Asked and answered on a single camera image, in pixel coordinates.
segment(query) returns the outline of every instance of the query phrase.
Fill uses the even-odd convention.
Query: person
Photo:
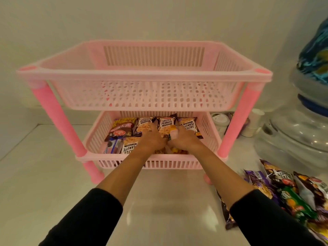
[[[40,246],[107,244],[143,165],[155,150],[166,145],[154,124],[151,129],[142,131],[133,151],[49,231]],[[169,146],[188,150],[198,159],[252,246],[322,245],[291,215],[223,163],[194,131],[183,126],[178,129],[178,138],[169,141]]]

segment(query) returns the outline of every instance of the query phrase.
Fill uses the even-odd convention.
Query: purple snack packet
[[[271,184],[268,181],[268,179],[264,176],[264,174],[261,171],[248,171],[245,170],[245,174],[249,178],[249,182],[252,183],[255,187],[260,187],[261,185],[264,186],[264,189],[267,189],[270,191],[272,195],[272,200],[280,205],[278,196],[275,194],[274,190],[271,188]]]

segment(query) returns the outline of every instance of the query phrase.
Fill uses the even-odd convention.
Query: pink leg
[[[58,103],[49,85],[47,83],[43,83],[42,87],[33,88],[31,86],[31,89],[35,97],[39,100],[42,107],[47,112],[48,116],[55,124],[56,128],[63,134],[68,144],[72,147],[76,156],[84,156],[87,153],[87,150],[65,116],[63,109],[60,107],[60,104]],[[104,179],[104,173],[99,171],[92,161],[84,162],[83,166],[90,175],[93,183],[98,184]]]
[[[217,154],[225,158],[228,156],[241,128],[243,127],[249,113],[260,96],[265,83],[248,83],[240,99],[234,116],[229,124],[227,132],[222,140]]]

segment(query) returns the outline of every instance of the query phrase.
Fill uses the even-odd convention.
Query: left hand
[[[150,124],[151,131],[147,129],[142,130],[142,137],[140,138],[137,147],[142,148],[149,153],[154,153],[155,150],[160,150],[165,147],[167,138],[162,138],[155,124]]]

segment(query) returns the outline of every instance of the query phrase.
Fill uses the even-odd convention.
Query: black sleeve
[[[230,214],[251,246],[323,246],[305,226],[260,190],[248,193],[233,204]]]
[[[121,214],[121,203],[95,188],[53,227],[39,246],[105,246]]]

